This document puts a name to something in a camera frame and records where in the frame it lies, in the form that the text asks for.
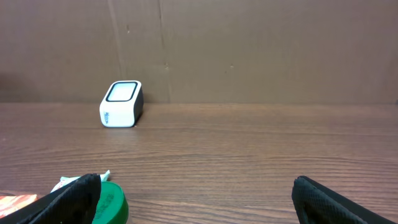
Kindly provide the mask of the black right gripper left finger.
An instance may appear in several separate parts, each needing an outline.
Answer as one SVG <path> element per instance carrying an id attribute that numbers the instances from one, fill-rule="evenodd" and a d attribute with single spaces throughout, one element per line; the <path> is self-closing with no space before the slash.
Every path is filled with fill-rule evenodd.
<path id="1" fill-rule="evenodd" d="M 101 178 L 86 174 L 1 218 L 1 224 L 92 224 L 101 195 Z"/>

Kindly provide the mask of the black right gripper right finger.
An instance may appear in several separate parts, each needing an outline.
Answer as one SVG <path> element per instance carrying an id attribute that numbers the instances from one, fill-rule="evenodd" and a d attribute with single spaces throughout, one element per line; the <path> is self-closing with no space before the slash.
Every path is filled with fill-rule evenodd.
<path id="1" fill-rule="evenodd" d="M 301 224 L 394 224 L 306 176 L 294 180 L 292 201 Z"/>

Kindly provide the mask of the green lidded can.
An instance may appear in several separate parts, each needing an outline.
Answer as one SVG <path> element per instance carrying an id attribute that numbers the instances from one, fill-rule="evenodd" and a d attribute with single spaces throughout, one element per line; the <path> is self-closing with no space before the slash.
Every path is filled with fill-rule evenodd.
<path id="1" fill-rule="evenodd" d="M 129 205 L 123 189 L 114 182 L 102 182 L 92 224 L 126 224 L 128 218 Z"/>

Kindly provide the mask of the small orange snack box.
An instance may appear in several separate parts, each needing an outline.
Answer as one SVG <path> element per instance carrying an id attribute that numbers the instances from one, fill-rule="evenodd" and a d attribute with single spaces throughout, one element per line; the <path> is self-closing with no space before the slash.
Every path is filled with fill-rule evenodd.
<path id="1" fill-rule="evenodd" d="M 0 196 L 0 218 L 4 218 L 37 200 L 37 194 Z"/>

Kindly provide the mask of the teal wet wipes pack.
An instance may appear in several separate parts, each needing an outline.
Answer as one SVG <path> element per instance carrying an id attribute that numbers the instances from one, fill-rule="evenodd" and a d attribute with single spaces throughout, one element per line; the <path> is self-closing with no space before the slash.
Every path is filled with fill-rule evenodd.
<path id="1" fill-rule="evenodd" d="M 101 181 L 102 182 L 107 181 L 109 179 L 110 174 L 111 174 L 110 170 L 107 170 L 104 174 L 101 174 L 100 175 Z M 79 178 L 80 177 L 61 177 L 60 182 L 54 186 L 54 188 L 51 190 L 51 193 L 58 189 L 61 189 L 62 187 L 68 185 L 69 183 L 71 183 Z"/>

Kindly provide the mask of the white barcode scanner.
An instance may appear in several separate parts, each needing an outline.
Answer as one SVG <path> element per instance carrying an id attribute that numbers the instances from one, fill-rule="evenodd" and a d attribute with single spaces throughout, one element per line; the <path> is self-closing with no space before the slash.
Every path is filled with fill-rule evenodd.
<path id="1" fill-rule="evenodd" d="M 140 81 L 116 81 L 99 106 L 101 123 L 107 128 L 131 128 L 139 120 L 143 107 L 144 94 Z"/>

